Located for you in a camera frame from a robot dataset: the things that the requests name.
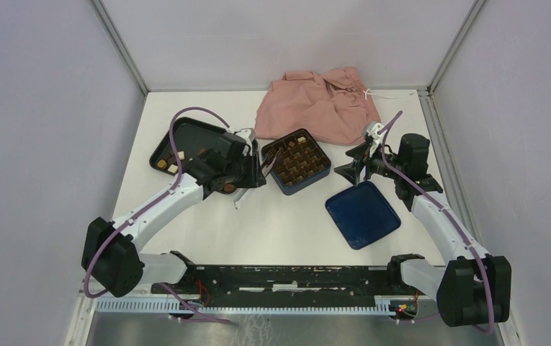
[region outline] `blue box tray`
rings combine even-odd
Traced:
[[[361,182],[329,198],[326,210],[354,250],[360,250],[400,227],[400,218],[371,182]]]

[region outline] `black motor joint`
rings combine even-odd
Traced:
[[[394,180],[396,195],[405,203],[407,209],[411,210],[413,199],[420,192],[385,165],[381,154],[382,146],[379,146],[369,157],[371,144],[372,137],[366,137],[363,144],[347,151],[345,154],[352,157],[353,161],[335,168],[335,172],[354,185],[358,185],[360,173],[364,167],[368,167],[365,180],[370,179],[373,174],[391,178]],[[390,166],[401,171],[424,191],[443,192],[439,183],[431,174],[428,174],[429,148],[430,140],[428,138],[417,133],[407,133],[400,139],[398,153],[388,153],[385,155],[385,159]]]
[[[204,198],[222,190],[226,184],[236,188],[256,188],[266,184],[260,170],[258,143],[254,141],[252,152],[244,155],[247,146],[240,140],[231,141],[226,156],[209,149],[184,167],[197,184],[203,186]]]

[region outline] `purple cable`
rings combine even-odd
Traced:
[[[466,244],[468,246],[468,249],[470,250],[470,253],[472,254],[472,256],[477,261],[479,271],[481,272],[481,279],[483,280],[483,287],[485,288],[485,299],[487,301],[488,318],[489,318],[489,327],[487,328],[487,330],[482,329],[479,326],[474,326],[474,327],[476,329],[478,329],[479,331],[485,333],[485,334],[491,334],[491,333],[493,333],[493,329],[494,329],[493,300],[492,300],[492,297],[491,297],[491,289],[490,289],[490,286],[489,286],[489,280],[488,280],[488,277],[487,277],[487,272],[485,271],[485,267],[483,266],[483,263],[481,262],[481,258],[479,256],[479,254],[477,253],[477,250],[474,247],[470,246],[470,244],[471,244],[470,239],[468,239],[468,237],[466,236],[466,234],[462,230],[462,227],[458,224],[458,222],[455,220],[455,218],[453,218],[453,215],[447,209],[444,209],[444,206],[441,203],[439,203],[438,200],[436,200],[432,196],[430,196],[426,191],[424,191],[424,189],[419,187],[419,185],[417,185],[413,180],[411,180],[404,173],[402,173],[401,171],[396,169],[394,166],[392,166],[385,159],[385,141],[388,139],[388,133],[390,133],[390,129],[392,128],[392,126],[394,125],[396,120],[398,120],[398,118],[400,118],[400,116],[402,114],[403,114],[403,111],[401,110],[400,112],[398,112],[396,114],[396,116],[386,126],[384,126],[381,130],[379,130],[377,132],[378,134],[385,133],[384,136],[383,136],[383,141],[382,141],[382,145],[381,145],[381,159],[383,160],[383,164],[385,164],[385,166],[387,168],[389,168],[392,172],[398,174],[407,183],[409,183],[412,187],[414,187],[416,190],[418,190],[430,202],[432,202],[439,210],[441,210],[443,212],[443,214],[449,219],[449,222],[451,222],[451,224],[455,227],[455,230],[457,231],[457,233],[460,234],[460,236],[462,237],[462,240],[464,241],[464,244]]]
[[[176,299],[180,303],[182,303],[182,305],[186,309],[189,309],[190,311],[194,312],[196,315],[204,317],[203,319],[180,319],[180,321],[182,321],[182,322],[214,322],[214,323],[232,324],[232,322],[227,320],[227,319],[216,319],[215,317],[211,317],[211,316],[208,316],[208,315],[206,315],[202,312],[199,312],[199,310],[197,308],[195,308],[194,306],[192,306],[192,305],[188,304],[186,301],[184,301],[184,299],[182,299],[182,297],[180,297],[178,295],[178,293],[176,293],[176,291],[171,289],[171,287],[169,287],[169,285],[167,285],[166,283],[159,283],[159,285],[161,285],[162,288],[164,288],[167,292],[169,292],[174,297],[176,297]]]
[[[178,113],[176,113],[174,115],[174,117],[171,119],[171,124],[169,126],[169,143],[171,143],[171,149],[174,151],[174,156],[176,158],[176,164],[179,168],[179,171],[178,173],[176,174],[176,181],[174,182],[174,185],[172,187],[172,189],[176,189],[180,182],[182,182],[182,175],[183,175],[183,172],[182,172],[182,161],[180,160],[179,158],[179,154],[178,154],[178,151],[176,149],[176,144],[174,143],[174,123],[176,122],[177,118],[182,114],[182,113],[185,113],[185,112],[188,112],[189,110],[200,110],[200,111],[203,111],[203,112],[206,112],[206,113],[210,113],[211,115],[213,115],[214,117],[216,117],[219,121],[221,121],[227,128],[229,128],[229,124],[224,120],[222,119],[221,116],[219,116],[218,114],[212,112],[211,110],[208,110],[206,108],[203,108],[203,107],[188,107],[188,108],[184,108],[183,110],[180,110]],[[142,214],[144,214],[146,211],[150,210],[150,208],[152,208],[153,206],[155,206],[158,202],[161,202],[165,197],[167,197],[169,195],[169,191],[165,191],[163,192],[161,195],[159,195],[157,198],[155,198],[152,202],[148,203],[147,205],[145,205],[143,208],[141,208],[140,210],[138,210],[137,213],[133,214],[133,216],[131,216],[131,220],[135,221],[137,220],[140,216],[142,216]],[[91,262],[89,263],[89,266],[86,268],[86,274],[84,276],[84,295],[89,297],[89,298],[98,298],[100,296],[103,296],[107,290],[102,290],[98,293],[91,293],[89,292],[89,281],[91,279],[91,275],[93,273],[93,269],[95,268],[95,264],[97,263],[97,260],[99,259],[99,257],[101,257],[101,255],[103,254],[103,251],[107,248],[107,246],[109,245],[110,242],[112,242],[112,240],[118,235],[120,234],[120,232],[124,231],[128,226],[130,225],[129,221],[127,220],[126,222],[124,222],[122,225],[120,225],[120,227],[118,227],[117,229],[115,229],[112,234],[110,234],[106,239],[105,241],[103,242],[103,244],[97,249],[97,251],[95,252],[95,255],[93,255],[93,258],[91,259]]]

